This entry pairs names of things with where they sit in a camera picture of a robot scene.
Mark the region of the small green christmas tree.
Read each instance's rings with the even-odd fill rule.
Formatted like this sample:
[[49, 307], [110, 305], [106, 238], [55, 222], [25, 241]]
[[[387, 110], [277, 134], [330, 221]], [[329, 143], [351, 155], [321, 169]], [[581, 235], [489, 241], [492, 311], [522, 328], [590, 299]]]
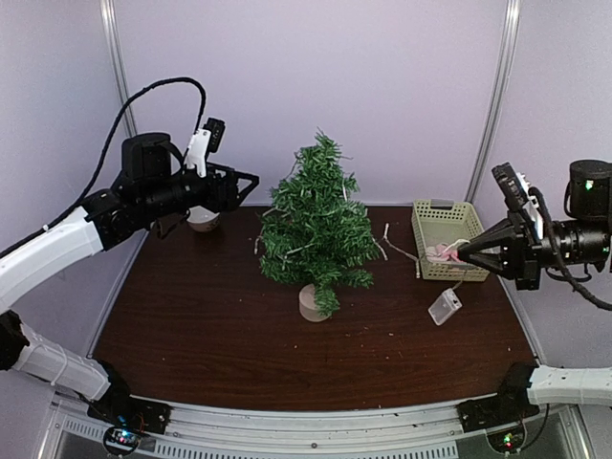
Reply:
[[295, 153], [289, 175], [271, 189], [271, 207], [260, 216], [261, 273], [299, 287], [314, 287], [320, 317], [340, 308], [336, 287], [369, 288], [364, 265], [383, 255], [372, 233], [354, 174], [344, 171], [340, 145], [318, 131], [315, 143]]

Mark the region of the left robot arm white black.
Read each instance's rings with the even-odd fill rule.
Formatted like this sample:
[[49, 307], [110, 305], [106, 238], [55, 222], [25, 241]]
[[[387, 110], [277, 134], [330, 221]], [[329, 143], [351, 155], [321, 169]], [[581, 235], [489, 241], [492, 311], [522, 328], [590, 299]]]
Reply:
[[123, 142], [121, 170], [111, 187], [83, 198], [59, 223], [1, 258], [1, 368], [22, 371], [75, 391], [118, 425], [137, 417], [137, 403], [122, 392], [120, 378], [37, 334], [12, 306], [64, 269], [110, 251], [140, 230], [196, 208], [212, 213], [239, 208], [257, 188], [256, 175], [213, 164], [208, 155], [219, 137], [206, 128], [191, 138], [185, 155], [166, 133]]

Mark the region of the clear battery box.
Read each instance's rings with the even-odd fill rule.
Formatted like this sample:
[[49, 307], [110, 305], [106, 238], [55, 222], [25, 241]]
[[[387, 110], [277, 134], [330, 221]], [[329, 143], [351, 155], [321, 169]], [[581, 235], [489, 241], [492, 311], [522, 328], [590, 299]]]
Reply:
[[443, 325], [463, 307], [463, 303], [452, 288], [445, 289], [427, 309], [437, 326]]

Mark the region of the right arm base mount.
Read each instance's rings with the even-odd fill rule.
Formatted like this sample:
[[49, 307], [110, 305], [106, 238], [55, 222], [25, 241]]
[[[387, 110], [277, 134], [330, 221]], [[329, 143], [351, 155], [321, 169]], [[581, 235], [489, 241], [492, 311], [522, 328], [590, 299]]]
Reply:
[[513, 364], [494, 395], [469, 399], [456, 406], [465, 433], [519, 422], [539, 413], [539, 407], [529, 401], [527, 389], [536, 367]]

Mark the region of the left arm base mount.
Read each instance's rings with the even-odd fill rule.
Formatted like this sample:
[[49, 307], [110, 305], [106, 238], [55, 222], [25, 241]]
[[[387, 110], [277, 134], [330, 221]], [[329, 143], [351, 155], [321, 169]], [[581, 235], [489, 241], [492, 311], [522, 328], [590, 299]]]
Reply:
[[87, 415], [136, 432], [165, 434], [171, 407], [134, 397], [128, 383], [112, 366], [104, 366], [104, 369], [110, 386], [99, 400], [82, 399], [88, 405]]

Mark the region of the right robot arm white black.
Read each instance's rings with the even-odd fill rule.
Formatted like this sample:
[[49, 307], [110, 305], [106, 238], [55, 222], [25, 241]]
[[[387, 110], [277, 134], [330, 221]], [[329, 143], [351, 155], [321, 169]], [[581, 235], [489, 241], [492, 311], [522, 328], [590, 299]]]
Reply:
[[[514, 168], [503, 163], [492, 170], [502, 191], [507, 216], [462, 244], [461, 261], [514, 282], [518, 290], [535, 291], [542, 272], [557, 270], [583, 299], [609, 311], [569, 271], [573, 265], [611, 266], [611, 164], [578, 160], [570, 164], [564, 191], [566, 220], [552, 218], [543, 193]], [[518, 363], [511, 367], [490, 404], [496, 421], [507, 423], [526, 407], [544, 404], [611, 404], [608, 368], [558, 368]]]

